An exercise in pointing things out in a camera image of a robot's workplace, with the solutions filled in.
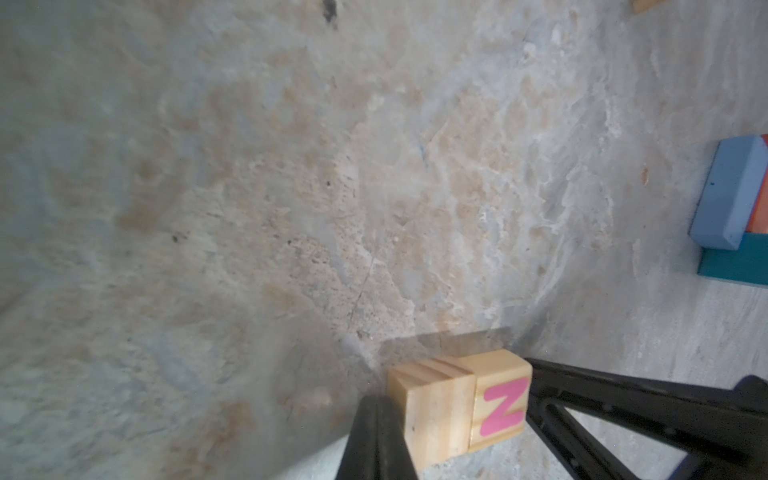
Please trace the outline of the teal cube block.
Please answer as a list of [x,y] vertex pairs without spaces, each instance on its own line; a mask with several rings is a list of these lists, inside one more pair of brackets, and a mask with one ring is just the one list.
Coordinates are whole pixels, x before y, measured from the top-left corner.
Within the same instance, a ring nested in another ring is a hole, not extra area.
[[745,233],[738,250],[705,248],[698,274],[728,282],[766,287],[767,235]]

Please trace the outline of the orange-red rectangular block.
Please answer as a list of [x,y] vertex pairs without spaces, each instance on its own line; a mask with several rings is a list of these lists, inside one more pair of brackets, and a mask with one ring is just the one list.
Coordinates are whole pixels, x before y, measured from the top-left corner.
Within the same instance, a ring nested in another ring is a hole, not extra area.
[[746,231],[756,234],[768,233],[768,171],[765,172]]

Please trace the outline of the light blue rectangular block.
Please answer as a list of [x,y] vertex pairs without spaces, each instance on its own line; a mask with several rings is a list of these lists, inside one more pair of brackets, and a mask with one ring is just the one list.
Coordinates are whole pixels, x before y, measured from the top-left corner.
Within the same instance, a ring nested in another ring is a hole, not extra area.
[[699,246],[735,251],[767,171],[767,145],[759,135],[719,142],[689,236]]

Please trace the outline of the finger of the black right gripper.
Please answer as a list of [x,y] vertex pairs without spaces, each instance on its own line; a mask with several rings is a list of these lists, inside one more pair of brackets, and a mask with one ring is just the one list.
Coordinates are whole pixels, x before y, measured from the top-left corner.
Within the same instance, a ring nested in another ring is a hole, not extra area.
[[758,376],[719,389],[539,359],[530,363],[527,422],[575,479],[635,475],[573,417],[574,411],[685,451],[674,479],[767,476],[767,382]]

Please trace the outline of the wood letter N block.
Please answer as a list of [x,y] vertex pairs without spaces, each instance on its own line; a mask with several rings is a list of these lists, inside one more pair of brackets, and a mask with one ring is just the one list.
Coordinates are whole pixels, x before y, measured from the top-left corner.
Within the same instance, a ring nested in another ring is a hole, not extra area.
[[505,349],[460,357],[459,362],[476,378],[468,451],[519,435],[526,420],[532,365]]

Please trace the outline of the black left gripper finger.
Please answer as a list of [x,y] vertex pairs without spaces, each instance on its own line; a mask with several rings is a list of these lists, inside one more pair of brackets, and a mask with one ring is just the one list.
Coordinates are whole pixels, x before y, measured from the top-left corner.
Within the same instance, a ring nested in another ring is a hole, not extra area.
[[417,480],[399,420],[399,411],[391,398],[363,397],[335,479]]

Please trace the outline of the plain wood grooved block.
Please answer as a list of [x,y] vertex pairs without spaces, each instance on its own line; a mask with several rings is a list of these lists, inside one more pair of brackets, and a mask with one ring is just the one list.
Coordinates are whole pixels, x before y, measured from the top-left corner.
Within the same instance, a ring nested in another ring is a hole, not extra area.
[[475,387],[475,374],[454,357],[388,370],[387,395],[399,409],[401,430],[417,472],[468,452]]

